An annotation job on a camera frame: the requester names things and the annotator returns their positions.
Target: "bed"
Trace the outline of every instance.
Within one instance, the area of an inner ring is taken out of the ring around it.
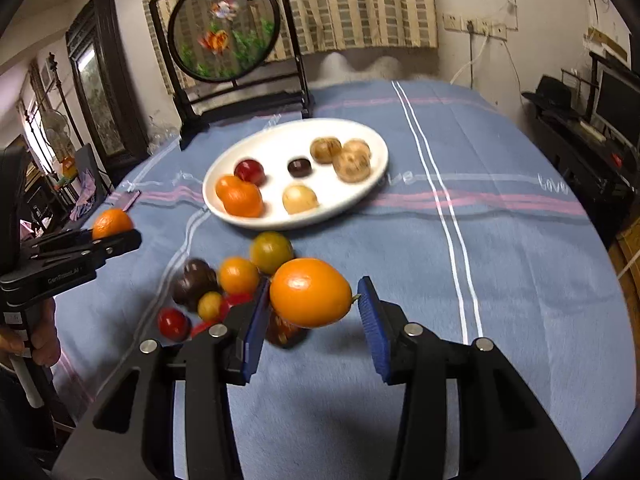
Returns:
[[[371,276],[381,298],[441,338],[492,338],[586,475],[634,408],[635,357],[606,250],[561,177],[468,89],[381,81],[315,91],[314,98],[315,117],[378,131],[390,163],[353,210],[289,232],[296,252],[328,261],[353,287]],[[202,179],[212,161],[245,136],[299,118],[216,124],[184,152],[174,140],[110,197],[142,192],[130,214],[143,244],[108,261],[94,282],[56,298],[63,357],[54,380],[75,416],[141,340],[167,343],[155,314],[171,304],[171,278],[188,256],[215,266],[246,254],[255,234],[204,206]],[[176,391],[175,465],[184,478],[180,384]],[[453,401],[455,389],[449,393]],[[313,331],[295,351],[265,345],[251,384],[229,393],[245,477],[386,478],[402,394],[376,375],[357,309]],[[458,453],[450,431],[449,477]]]

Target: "orange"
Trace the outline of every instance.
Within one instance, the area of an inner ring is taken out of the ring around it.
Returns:
[[[258,282],[258,268],[240,256],[227,258],[218,269],[218,283],[227,294],[253,294]]]
[[[318,328],[342,319],[351,308],[351,287],[328,263],[297,258],[273,275],[269,290],[278,316],[302,328]]]
[[[231,186],[226,190],[222,204],[230,215],[246,218],[258,218],[264,209],[262,195],[258,187],[255,184],[242,181],[237,186]]]
[[[113,236],[133,229],[133,222],[122,209],[107,209],[94,222],[94,240]]]
[[[216,195],[220,200],[224,202],[226,194],[228,193],[231,187],[235,187],[240,184],[242,180],[240,180],[235,175],[223,175],[216,182]]]

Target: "white oval plate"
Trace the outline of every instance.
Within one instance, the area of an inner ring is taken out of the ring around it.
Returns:
[[[311,142],[317,137],[337,137],[340,142],[362,139],[371,149],[371,175],[358,184],[347,184],[335,174],[331,164],[317,164],[309,153]],[[306,156],[313,173],[295,179],[287,171],[293,158]],[[260,162],[267,181],[260,186],[264,213],[260,218],[229,215],[215,187],[218,179],[233,174],[236,164],[244,158]],[[377,184],[386,170],[389,152],[385,141],[368,126],[342,119],[305,119],[279,124],[236,142],[212,164],[204,177],[202,195],[211,212],[230,224],[247,229],[286,230],[316,224],[337,215],[363,199]],[[282,205],[282,192],[293,182],[300,182],[314,190],[319,207],[290,215]]]

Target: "metal screw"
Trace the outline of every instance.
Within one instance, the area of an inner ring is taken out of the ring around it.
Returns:
[[[158,342],[153,339],[147,339],[140,343],[140,351],[143,354],[151,354],[151,352],[155,352],[156,348],[158,348]]]
[[[218,323],[217,325],[214,325],[211,328],[209,328],[209,335],[211,337],[222,337],[225,334],[226,334],[226,326],[224,326],[223,324]]]
[[[476,341],[476,346],[481,352],[490,352],[494,349],[494,342],[488,338],[481,337]]]
[[[407,323],[404,326],[404,333],[411,337],[419,336],[423,331],[422,325],[418,323]]]

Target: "dark wooden cabinet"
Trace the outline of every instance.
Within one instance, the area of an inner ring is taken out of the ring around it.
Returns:
[[[148,157],[148,141],[127,71],[115,0],[89,1],[67,31],[66,47],[84,120],[117,185]]]

